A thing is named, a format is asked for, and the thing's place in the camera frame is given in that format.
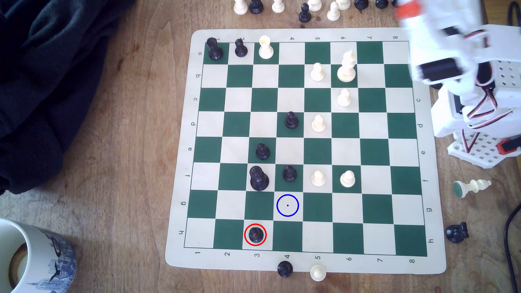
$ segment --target wooden table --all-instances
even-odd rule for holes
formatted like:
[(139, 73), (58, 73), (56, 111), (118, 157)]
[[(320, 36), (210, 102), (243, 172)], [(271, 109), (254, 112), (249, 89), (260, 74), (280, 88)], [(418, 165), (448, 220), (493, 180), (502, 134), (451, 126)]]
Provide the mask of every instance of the wooden table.
[[(489, 22), (504, 21), (506, 0), (489, 0)], [(270, 4), (258, 16), (238, 16), (231, 0), (138, 0), (112, 38), (102, 81), (89, 115), (52, 182), (21, 195), (0, 197), (0, 217), (62, 233), (77, 247), (78, 272), (70, 292), (508, 292), (503, 226), (521, 201), (515, 159), (483, 170), (448, 156), (450, 138), (436, 140), (445, 226), (467, 221), (470, 238), (446, 243), (440, 275), (309, 273), (283, 279), (275, 272), (191, 270), (165, 262), (170, 201), (191, 34), (198, 29), (298, 28), (300, 2)], [(307, 28), (396, 26), (392, 8), (350, 8), (326, 18), (330, 0)], [(490, 179), (492, 186), (464, 200), (452, 182)], [(510, 241), (520, 267), (521, 218)]]

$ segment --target chessboard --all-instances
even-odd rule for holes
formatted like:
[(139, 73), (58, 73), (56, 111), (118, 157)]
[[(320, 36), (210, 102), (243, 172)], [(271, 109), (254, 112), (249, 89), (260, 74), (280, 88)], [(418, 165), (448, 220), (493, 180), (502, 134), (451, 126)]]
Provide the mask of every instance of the chessboard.
[[(259, 38), (274, 54), (259, 56)], [(217, 39), (223, 57), (208, 55)], [(248, 53), (235, 54), (242, 39)], [(344, 52), (356, 77), (342, 82)], [(400, 28), (199, 30), (192, 36), (166, 261), (172, 266), (309, 272), (445, 271), (429, 88), (413, 82)], [(310, 77), (314, 63), (325, 77)], [(337, 102), (348, 88), (351, 104)], [(295, 112), (299, 125), (284, 119)], [(326, 127), (311, 123), (322, 115)], [(256, 156), (259, 143), (270, 156)], [(287, 165), (297, 176), (285, 181)], [(250, 184), (260, 166), (263, 191)], [(315, 186), (321, 171), (325, 184)], [(355, 184), (340, 176), (351, 170)], [(249, 238), (252, 228), (262, 241)]]

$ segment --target mug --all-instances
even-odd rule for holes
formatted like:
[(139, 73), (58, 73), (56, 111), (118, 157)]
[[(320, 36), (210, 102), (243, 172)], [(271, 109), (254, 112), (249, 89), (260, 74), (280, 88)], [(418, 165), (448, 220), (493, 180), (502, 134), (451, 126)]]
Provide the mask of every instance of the mug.
[(63, 236), (0, 218), (1, 293), (65, 293), (75, 273), (76, 254)]

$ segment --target dark cloth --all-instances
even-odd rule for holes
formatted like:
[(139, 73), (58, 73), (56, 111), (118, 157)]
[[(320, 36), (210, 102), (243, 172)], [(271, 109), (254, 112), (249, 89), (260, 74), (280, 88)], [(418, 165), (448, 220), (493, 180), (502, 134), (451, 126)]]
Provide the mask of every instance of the dark cloth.
[(56, 176), (134, 0), (0, 0), (0, 194)]

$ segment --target blue circle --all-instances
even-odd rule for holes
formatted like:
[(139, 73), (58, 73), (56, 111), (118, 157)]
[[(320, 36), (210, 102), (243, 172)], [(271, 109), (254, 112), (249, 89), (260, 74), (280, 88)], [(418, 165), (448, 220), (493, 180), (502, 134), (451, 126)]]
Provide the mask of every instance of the blue circle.
[[(280, 210), (279, 210), (279, 201), (283, 197), (292, 197), (292, 198), (295, 199), (295, 201), (296, 201), (296, 211), (293, 214), (291, 214), (291, 215), (284, 215), (283, 213), (280, 212)], [(295, 215), (299, 211), (299, 206), (300, 206), (299, 205), (299, 200), (296, 199), (296, 197), (292, 196), (291, 194), (284, 194), (283, 196), (279, 197), (279, 199), (277, 200), (277, 212), (279, 212), (279, 214), (283, 215), (284, 217), (291, 217), (291, 216)]]

